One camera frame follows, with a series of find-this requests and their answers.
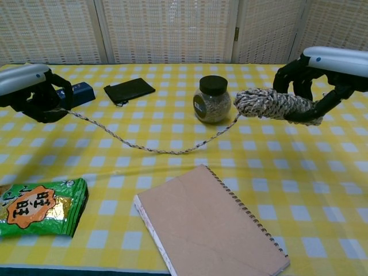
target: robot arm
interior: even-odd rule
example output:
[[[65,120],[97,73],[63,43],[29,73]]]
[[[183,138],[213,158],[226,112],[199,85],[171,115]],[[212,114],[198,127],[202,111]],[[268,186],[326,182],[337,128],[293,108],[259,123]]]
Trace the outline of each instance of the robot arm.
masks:
[[[331,47],[307,48],[297,60],[278,70],[273,88],[278,93],[287,93],[289,83],[293,82],[295,95],[313,100],[312,79],[323,75],[335,88],[319,100],[314,109],[289,114],[286,120],[314,120],[328,113],[343,99],[349,99],[354,91],[368,91],[368,52]]]
[[[64,88],[68,110],[72,107],[70,82],[53,74],[45,64],[27,64],[0,72],[0,107],[11,106],[38,122],[55,122],[67,112],[58,108],[60,98],[52,85]]]

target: rope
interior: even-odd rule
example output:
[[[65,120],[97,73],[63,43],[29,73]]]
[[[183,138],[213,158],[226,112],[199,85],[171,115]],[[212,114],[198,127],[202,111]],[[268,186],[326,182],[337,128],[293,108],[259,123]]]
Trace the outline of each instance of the rope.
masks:
[[[245,117],[266,117],[284,120],[284,117],[294,112],[306,112],[314,108],[317,102],[291,95],[277,93],[274,89],[253,88],[239,92],[234,100],[239,113]],[[294,124],[320,125],[322,117],[304,123]]]
[[[64,110],[77,118],[80,118],[82,120],[85,120],[87,122],[90,122],[102,128],[105,132],[112,135],[113,137],[118,139],[120,142],[126,144],[127,146],[131,148],[137,148],[139,150],[145,150],[149,152],[156,152],[158,154],[180,155],[180,154],[188,154],[189,152],[202,147],[203,145],[207,144],[213,139],[224,134],[226,131],[228,131],[230,128],[232,128],[236,124],[236,122],[238,121],[241,115],[244,117],[259,117],[259,118],[267,117],[267,118],[273,118],[276,120],[284,120],[283,117],[285,115],[295,112],[295,111],[305,112],[313,108],[315,104],[316,104],[315,102],[310,101],[305,98],[301,98],[299,96],[294,96],[290,94],[279,94],[273,89],[266,89],[266,90],[265,89],[249,89],[249,90],[240,91],[236,95],[235,100],[234,100],[234,105],[237,108],[239,113],[235,116],[231,124],[229,124],[224,130],[217,132],[211,138],[199,144],[196,144],[195,146],[191,148],[180,150],[180,151],[166,151],[162,149],[147,148],[143,145],[132,144],[128,142],[127,140],[121,138],[119,135],[112,132],[110,129],[108,129],[103,124],[95,120],[89,119],[88,117],[83,116],[71,110],[57,109],[57,110],[51,110],[50,112]],[[304,124],[305,125],[320,125],[322,122],[322,119],[323,118],[321,117],[316,120],[306,122]]]

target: blue box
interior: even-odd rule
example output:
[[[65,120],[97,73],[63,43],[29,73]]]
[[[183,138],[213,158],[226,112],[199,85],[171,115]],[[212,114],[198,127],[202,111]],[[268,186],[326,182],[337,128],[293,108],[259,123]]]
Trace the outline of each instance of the blue box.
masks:
[[[72,108],[76,106],[83,105],[86,102],[93,101],[96,99],[93,88],[86,82],[77,83],[72,86],[73,88],[73,105]],[[58,89],[57,94],[61,99],[60,106],[65,108],[65,93],[64,89]]]

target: tablecloth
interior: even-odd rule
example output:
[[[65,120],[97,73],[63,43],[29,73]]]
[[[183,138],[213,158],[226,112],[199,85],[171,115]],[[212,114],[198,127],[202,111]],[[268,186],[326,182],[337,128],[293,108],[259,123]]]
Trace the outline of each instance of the tablecloth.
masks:
[[[232,98],[271,87],[281,65],[124,64],[51,66],[70,82],[87,82],[96,100],[74,110],[131,142],[161,149],[192,147],[226,121],[205,125],[192,98],[204,75],[228,80]],[[115,106],[103,87],[142,77],[156,92]],[[330,91],[315,80],[316,99]],[[128,148],[95,125],[68,115],[41,124],[0,110],[0,183],[83,177],[90,198],[73,239],[24,236],[0,240],[0,265],[117,271],[167,271],[133,196],[199,164],[208,165],[289,254],[284,275],[368,273],[368,98],[356,92],[321,126],[241,117],[226,134],[187,155]]]

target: robot finger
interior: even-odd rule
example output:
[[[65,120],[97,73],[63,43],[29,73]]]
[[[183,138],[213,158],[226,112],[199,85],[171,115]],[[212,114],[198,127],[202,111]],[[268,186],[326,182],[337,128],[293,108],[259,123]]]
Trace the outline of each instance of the robot finger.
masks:
[[[309,122],[324,116],[330,110],[338,106],[342,99],[348,99],[354,92],[351,86],[339,85],[327,93],[311,110],[294,112],[285,116],[288,121]]]
[[[322,73],[313,68],[306,67],[305,71],[301,73],[293,82],[294,94],[305,99],[313,100],[311,91],[312,79],[317,79],[322,76]]]
[[[52,74],[51,83],[64,88],[66,109],[71,110],[73,104],[73,88],[71,83],[56,74]]]
[[[11,106],[14,110],[21,111],[24,115],[36,120],[37,122],[49,123],[57,122],[68,113],[65,110],[55,112],[44,112],[30,102],[20,101]]]
[[[273,89],[278,93],[287,93],[289,83],[297,79],[306,70],[307,65],[308,60],[301,57],[281,67],[275,75]]]

